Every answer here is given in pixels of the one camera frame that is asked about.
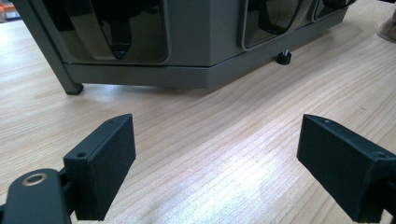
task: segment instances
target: black plastic panel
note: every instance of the black plastic panel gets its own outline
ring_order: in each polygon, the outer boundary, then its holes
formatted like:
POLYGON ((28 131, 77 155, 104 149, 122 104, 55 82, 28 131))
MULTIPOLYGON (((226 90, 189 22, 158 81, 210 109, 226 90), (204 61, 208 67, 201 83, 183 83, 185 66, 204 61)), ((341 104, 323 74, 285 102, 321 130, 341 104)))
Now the black plastic panel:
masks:
POLYGON ((297 12, 298 0, 242 1, 241 17, 245 17, 246 48, 254 47, 287 32, 297 12))
POLYGON ((168 57, 162 0, 33 2, 65 63, 161 63, 168 57))
POLYGON ((355 0, 318 0, 315 11, 314 11, 314 21, 326 17, 335 11, 348 7, 350 4, 354 3, 355 0))

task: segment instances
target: wooden surface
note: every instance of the wooden surface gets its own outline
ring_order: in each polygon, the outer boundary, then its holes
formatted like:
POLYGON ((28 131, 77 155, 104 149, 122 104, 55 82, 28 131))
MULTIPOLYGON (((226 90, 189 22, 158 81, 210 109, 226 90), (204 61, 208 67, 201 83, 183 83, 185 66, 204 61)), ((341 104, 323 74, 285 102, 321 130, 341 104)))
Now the wooden surface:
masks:
POLYGON ((350 223, 296 160, 301 120, 333 119, 396 153, 396 45, 375 34, 391 12, 360 0, 291 65, 220 89, 86 84, 80 96, 64 94, 22 21, 1 24, 0 203, 15 178, 60 170, 103 121, 132 113, 137 159, 105 223, 350 223))

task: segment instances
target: black plastic part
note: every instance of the black plastic part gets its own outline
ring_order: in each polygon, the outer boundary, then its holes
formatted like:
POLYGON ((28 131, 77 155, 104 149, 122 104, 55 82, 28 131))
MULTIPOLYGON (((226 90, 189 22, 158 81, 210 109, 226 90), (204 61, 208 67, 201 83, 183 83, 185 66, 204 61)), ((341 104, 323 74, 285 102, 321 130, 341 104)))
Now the black plastic part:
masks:
POLYGON ((280 52, 276 56, 276 62, 282 65, 288 65, 291 62, 291 53, 290 52, 280 52))
POLYGON ((26 223, 71 223, 57 171, 30 172, 9 187, 2 224, 26 223))
POLYGON ((30 1, 13 1, 14 6, 17 8, 18 13, 23 17, 23 22, 26 24, 29 32, 32 34, 35 42, 40 47, 50 67, 52 68, 55 76, 58 78, 61 85, 64 87, 64 91, 67 94, 78 95, 82 91, 81 83, 75 82, 64 68, 64 62, 61 59, 61 55, 53 45, 52 40, 48 32, 43 29, 44 24, 36 18, 37 13, 35 12, 30 1))
POLYGON ((64 156, 77 186, 79 220, 103 220, 135 159, 132 115, 104 122, 64 156))
POLYGON ((64 203, 66 205, 67 214, 70 216, 79 203, 77 186, 67 178, 66 170, 63 168, 59 172, 61 183, 64 191, 64 203))
POLYGON ((332 120, 304 115, 297 158, 353 221, 379 222, 384 188, 396 180, 394 154, 332 120))
POLYGON ((5 204, 0 205, 0 223, 1 220, 3 220, 4 210, 6 210, 6 205, 5 204))

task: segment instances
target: gray plastic housing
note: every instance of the gray plastic housing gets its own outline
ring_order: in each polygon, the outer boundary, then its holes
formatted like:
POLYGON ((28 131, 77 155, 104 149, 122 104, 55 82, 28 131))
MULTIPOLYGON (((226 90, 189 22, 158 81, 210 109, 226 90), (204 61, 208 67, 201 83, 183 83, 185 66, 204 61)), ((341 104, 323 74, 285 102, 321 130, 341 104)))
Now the gray plastic housing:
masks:
POLYGON ((301 26, 249 51, 238 47, 243 30, 240 0, 163 0, 168 55, 162 62, 65 62, 42 0, 14 0, 37 45, 68 94, 82 83, 211 89, 240 77, 285 49, 302 45, 340 23, 347 8, 301 26))

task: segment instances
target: curved black window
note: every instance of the curved black window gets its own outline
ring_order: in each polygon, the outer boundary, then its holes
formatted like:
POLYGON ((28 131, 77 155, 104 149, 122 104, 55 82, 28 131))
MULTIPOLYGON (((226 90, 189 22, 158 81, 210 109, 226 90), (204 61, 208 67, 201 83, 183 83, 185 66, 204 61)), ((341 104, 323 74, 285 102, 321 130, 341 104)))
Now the curved black window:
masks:
POLYGON ((336 10, 347 7, 355 0, 320 0, 315 10, 315 20, 323 18, 336 10))
POLYGON ((254 47, 288 31, 299 0, 248 0, 244 44, 254 47))

